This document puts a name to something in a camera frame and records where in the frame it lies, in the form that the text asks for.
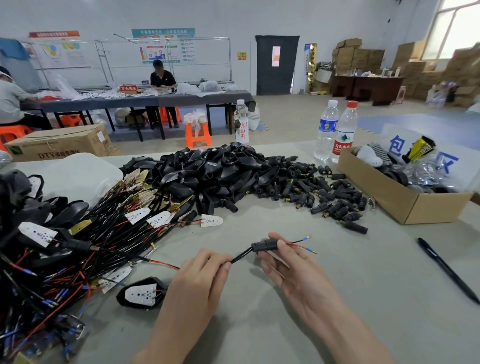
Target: gray table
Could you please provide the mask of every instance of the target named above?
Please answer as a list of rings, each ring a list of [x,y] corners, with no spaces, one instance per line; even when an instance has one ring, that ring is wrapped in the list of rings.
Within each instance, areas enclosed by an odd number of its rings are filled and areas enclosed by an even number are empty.
[[[256,147],[266,156],[297,155],[302,162],[315,162],[313,148],[314,142]],[[103,159],[121,166],[131,157]],[[52,162],[17,163],[7,168],[41,173]],[[366,236],[280,201],[247,196],[237,206],[236,214],[223,208],[215,210],[224,219],[219,227],[175,229],[162,240],[154,258],[179,265],[204,246],[235,255],[269,231],[291,239],[311,234],[307,245],[318,252],[314,258],[343,300],[370,326],[399,364],[479,362],[479,307],[415,243],[417,237],[427,240],[480,293],[478,206],[469,204],[455,223],[410,226],[399,225],[377,208],[365,212],[361,220],[369,228]],[[124,282],[149,276],[170,281],[174,274],[168,268],[140,264]],[[71,363],[128,363],[147,342],[158,310],[121,307],[115,300],[118,290],[93,296],[82,317],[92,332]],[[57,354],[52,357],[61,363]],[[41,362],[52,363],[47,355]],[[251,254],[232,267],[217,314],[186,363],[331,364],[333,360]]]
[[[232,134],[232,123],[230,120],[230,109],[233,104],[237,103],[238,99],[244,99],[245,104],[248,106],[249,111],[255,111],[255,100],[251,93],[242,90],[242,91],[227,91],[223,94],[214,94],[207,95],[204,97],[198,97],[196,95],[177,95],[177,94],[168,94],[161,96],[144,96],[144,97],[125,97],[119,99],[105,99],[101,97],[88,98],[85,100],[71,100],[71,99],[62,99],[62,100],[53,100],[53,101],[29,101],[22,103],[22,110],[40,110],[43,115],[47,112],[53,112],[60,126],[63,127],[59,115],[62,114],[79,114],[82,118],[83,123],[86,125],[86,120],[83,115],[83,110],[85,110],[87,117],[90,122],[93,124],[93,121],[90,117],[89,110],[105,109],[108,116],[108,121],[112,127],[112,130],[115,131],[115,126],[110,117],[108,109],[117,109],[117,108],[158,108],[158,107],[174,107],[174,106],[193,106],[193,105],[206,105],[207,108],[207,120],[208,120],[208,131],[212,135],[212,125],[210,121],[210,107],[225,107],[225,120],[229,124],[230,134]],[[165,139],[163,133],[162,122],[160,120],[159,113],[156,115],[149,114],[149,117],[157,117],[159,120],[159,127],[162,133],[162,139]],[[134,118],[135,126],[139,134],[140,141],[143,141],[142,133],[140,131],[140,126],[136,117]]]

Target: right hand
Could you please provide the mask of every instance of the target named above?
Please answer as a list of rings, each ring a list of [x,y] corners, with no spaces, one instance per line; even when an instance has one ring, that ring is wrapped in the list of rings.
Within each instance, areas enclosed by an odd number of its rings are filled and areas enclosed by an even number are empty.
[[[344,307],[332,283],[317,262],[301,248],[285,244],[280,234],[271,232],[270,239],[278,239],[274,250],[287,264],[268,252],[259,252],[262,269],[279,286],[303,321],[323,337],[330,332],[331,314]]]

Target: hand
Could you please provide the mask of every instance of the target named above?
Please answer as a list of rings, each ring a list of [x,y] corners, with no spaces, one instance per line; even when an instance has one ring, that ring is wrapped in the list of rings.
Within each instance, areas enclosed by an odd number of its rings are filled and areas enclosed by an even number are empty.
[[[148,347],[138,363],[183,363],[214,315],[232,264],[231,255],[201,249],[168,287]]]
[[[268,252],[259,252],[263,271],[282,289],[303,321],[318,336],[324,337],[330,332],[331,313],[343,306],[340,297],[309,253],[285,244],[286,240],[276,232],[269,233],[268,237],[279,239],[278,250],[274,252],[287,265]]]

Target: worker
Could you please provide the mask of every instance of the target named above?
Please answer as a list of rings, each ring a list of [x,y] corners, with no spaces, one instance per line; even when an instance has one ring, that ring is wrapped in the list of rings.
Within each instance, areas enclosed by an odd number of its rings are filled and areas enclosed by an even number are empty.
[[[395,364],[386,347],[340,299],[317,262],[278,239],[275,253],[259,252],[262,269],[300,318],[320,337],[338,364]],[[202,249],[181,266],[168,287],[146,347],[134,364],[181,364],[214,315],[233,259]],[[265,347],[265,351],[275,347]]]
[[[150,87],[152,88],[177,88],[177,81],[171,74],[171,72],[163,68],[163,62],[160,60],[153,61],[154,72],[150,75]],[[171,115],[173,126],[178,128],[177,112],[175,107],[166,108],[167,112]]]
[[[10,72],[0,66],[0,127],[26,125],[42,130],[53,129],[47,118],[21,111],[20,100],[36,101],[36,98],[17,86]]]

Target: black pen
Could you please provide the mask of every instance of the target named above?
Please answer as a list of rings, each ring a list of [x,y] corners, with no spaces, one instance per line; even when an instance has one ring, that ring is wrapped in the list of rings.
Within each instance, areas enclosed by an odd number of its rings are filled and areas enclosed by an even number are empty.
[[[462,281],[462,279],[456,275],[456,273],[448,266],[445,261],[440,258],[440,256],[432,249],[432,247],[422,238],[418,238],[418,243],[420,247],[423,249],[425,253],[428,254],[430,258],[432,258],[437,264],[444,270],[446,274],[450,277],[450,279],[463,291],[464,294],[467,295],[469,299],[473,302],[480,304],[480,300],[478,299],[477,295],[474,291],[470,289],[467,284]]]

